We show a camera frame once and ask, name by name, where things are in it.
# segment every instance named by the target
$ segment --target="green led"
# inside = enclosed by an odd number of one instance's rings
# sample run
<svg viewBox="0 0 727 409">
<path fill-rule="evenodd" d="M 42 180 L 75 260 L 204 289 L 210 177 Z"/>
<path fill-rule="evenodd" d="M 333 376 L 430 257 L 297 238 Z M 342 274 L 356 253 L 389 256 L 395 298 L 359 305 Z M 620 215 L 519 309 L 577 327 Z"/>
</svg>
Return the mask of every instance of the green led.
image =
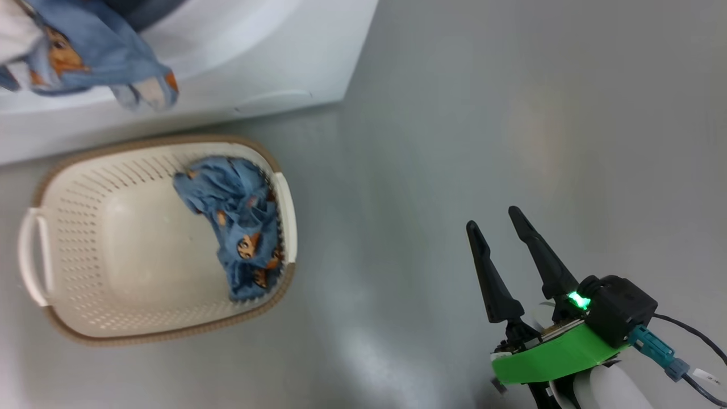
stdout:
<svg viewBox="0 0 727 409">
<path fill-rule="evenodd" d="M 575 291 L 568 294 L 568 297 L 573 301 L 576 306 L 582 310 L 588 309 L 588 304 L 590 304 L 590 298 L 583 298 Z"/>
</svg>

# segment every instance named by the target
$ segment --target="floor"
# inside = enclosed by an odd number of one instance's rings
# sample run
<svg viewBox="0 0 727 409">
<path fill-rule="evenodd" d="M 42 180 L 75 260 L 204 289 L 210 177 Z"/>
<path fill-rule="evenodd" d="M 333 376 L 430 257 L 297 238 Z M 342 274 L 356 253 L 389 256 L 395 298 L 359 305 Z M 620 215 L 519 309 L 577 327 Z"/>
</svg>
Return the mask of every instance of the floor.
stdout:
<svg viewBox="0 0 727 409">
<path fill-rule="evenodd" d="M 55 332 L 15 263 L 57 158 L 0 169 L 4 408 L 533 408 L 501 396 L 465 224 L 526 310 L 519 205 L 574 275 L 629 277 L 727 344 L 721 1 L 381 0 L 344 103 L 191 132 L 260 140 L 296 204 L 298 271 L 262 317 L 162 344 Z M 660 322 L 694 367 L 727 370 Z M 636 354 L 655 408 L 710 408 Z"/>
</svg>

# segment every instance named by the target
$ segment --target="basket handle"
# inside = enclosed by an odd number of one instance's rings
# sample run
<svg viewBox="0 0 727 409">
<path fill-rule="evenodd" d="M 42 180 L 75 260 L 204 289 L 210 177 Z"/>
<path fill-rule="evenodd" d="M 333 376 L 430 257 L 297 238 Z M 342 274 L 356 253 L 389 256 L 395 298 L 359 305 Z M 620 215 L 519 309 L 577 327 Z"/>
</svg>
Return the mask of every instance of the basket handle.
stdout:
<svg viewBox="0 0 727 409">
<path fill-rule="evenodd" d="M 43 270 L 45 270 L 46 284 L 51 285 L 50 241 L 48 222 L 41 210 L 31 207 L 25 213 L 20 224 L 20 234 L 17 238 L 17 258 L 20 261 L 20 276 L 23 278 L 25 289 L 39 306 L 48 306 L 46 289 L 36 273 L 36 264 L 33 261 L 33 229 L 39 227 L 41 239 L 41 252 L 43 254 Z"/>
<path fill-rule="evenodd" d="M 288 186 L 288 180 L 285 179 L 285 176 L 281 172 L 277 172 L 275 177 L 278 185 L 280 214 L 283 221 L 285 258 L 288 263 L 295 263 L 295 258 L 298 256 L 298 225 L 295 220 L 293 196 L 290 194 L 290 186 Z"/>
</svg>

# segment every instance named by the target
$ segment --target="laundry basket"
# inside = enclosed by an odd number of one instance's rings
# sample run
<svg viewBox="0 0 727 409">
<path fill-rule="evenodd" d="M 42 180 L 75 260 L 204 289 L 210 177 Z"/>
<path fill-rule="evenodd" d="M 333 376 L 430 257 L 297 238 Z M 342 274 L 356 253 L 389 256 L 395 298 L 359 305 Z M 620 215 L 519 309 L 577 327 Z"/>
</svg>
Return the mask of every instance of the laundry basket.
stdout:
<svg viewBox="0 0 727 409">
<path fill-rule="evenodd" d="M 228 299 L 212 227 L 172 186 L 176 172 L 210 155 L 255 163 L 278 204 L 282 275 L 252 301 Z M 58 330 L 94 346 L 179 338 L 256 317 L 285 294 L 296 254 L 293 201 L 280 167 L 259 144 L 231 136 L 162 138 L 72 157 L 41 182 L 18 239 L 32 299 Z"/>
</svg>

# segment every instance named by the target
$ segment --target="cable connector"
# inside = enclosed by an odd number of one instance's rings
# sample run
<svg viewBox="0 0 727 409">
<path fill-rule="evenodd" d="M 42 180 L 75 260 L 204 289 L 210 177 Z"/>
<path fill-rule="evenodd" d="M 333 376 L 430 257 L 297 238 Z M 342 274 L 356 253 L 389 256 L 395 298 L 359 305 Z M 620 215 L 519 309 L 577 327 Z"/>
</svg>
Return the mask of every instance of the cable connector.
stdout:
<svg viewBox="0 0 727 409">
<path fill-rule="evenodd" d="M 679 358 L 674 358 L 674 350 L 643 325 L 631 331 L 628 343 L 664 368 L 664 372 L 674 382 L 682 379 L 682 375 L 689 371 L 689 365 Z"/>
</svg>

